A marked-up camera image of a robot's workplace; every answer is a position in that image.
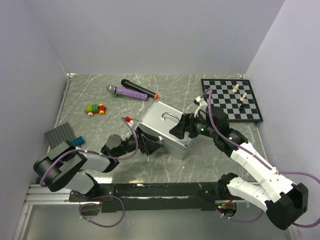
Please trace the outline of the grey metal storage box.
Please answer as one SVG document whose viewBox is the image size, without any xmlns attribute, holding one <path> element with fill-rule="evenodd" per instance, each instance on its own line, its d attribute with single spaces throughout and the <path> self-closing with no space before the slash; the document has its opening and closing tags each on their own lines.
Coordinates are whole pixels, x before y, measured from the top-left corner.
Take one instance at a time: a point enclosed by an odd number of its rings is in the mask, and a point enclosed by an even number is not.
<svg viewBox="0 0 320 240">
<path fill-rule="evenodd" d="M 181 111 L 156 100 L 139 123 L 141 130 L 162 139 L 167 153 L 181 160 L 186 157 L 193 140 L 187 133 L 184 134 L 183 139 L 178 139 L 170 134 L 170 130 L 178 124 L 182 114 Z"/>
</svg>

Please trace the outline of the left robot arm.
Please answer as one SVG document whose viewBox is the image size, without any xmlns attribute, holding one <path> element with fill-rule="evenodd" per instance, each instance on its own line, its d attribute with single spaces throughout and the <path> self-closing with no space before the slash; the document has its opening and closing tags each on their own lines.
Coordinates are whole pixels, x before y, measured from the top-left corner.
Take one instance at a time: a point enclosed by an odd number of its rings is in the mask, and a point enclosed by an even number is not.
<svg viewBox="0 0 320 240">
<path fill-rule="evenodd" d="M 67 188 L 79 192 L 87 201 L 93 201 L 99 195 L 99 184 L 88 170 L 109 173 L 121 160 L 133 157 L 138 151 L 149 156 L 162 146 L 162 137 L 140 128 L 125 139 L 118 134 L 109 136 L 100 152 L 76 147 L 67 140 L 37 160 L 33 170 L 40 178 L 40 184 L 51 192 Z"/>
</svg>

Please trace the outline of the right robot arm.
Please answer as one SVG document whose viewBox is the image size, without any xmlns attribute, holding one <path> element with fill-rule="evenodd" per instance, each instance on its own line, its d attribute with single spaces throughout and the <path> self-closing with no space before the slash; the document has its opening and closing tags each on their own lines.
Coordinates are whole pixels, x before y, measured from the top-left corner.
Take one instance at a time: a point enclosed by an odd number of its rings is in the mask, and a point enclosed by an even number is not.
<svg viewBox="0 0 320 240">
<path fill-rule="evenodd" d="M 223 108 L 211 106 L 198 96 L 194 113 L 184 113 L 169 133 L 182 140 L 199 135 L 209 137 L 215 146 L 241 165 L 259 185 L 253 185 L 234 173 L 219 180 L 218 193 L 223 199 L 242 198 L 263 210 L 279 229 L 286 230 L 308 209 L 309 190 L 295 184 L 271 166 L 239 131 L 230 127 Z"/>
</svg>

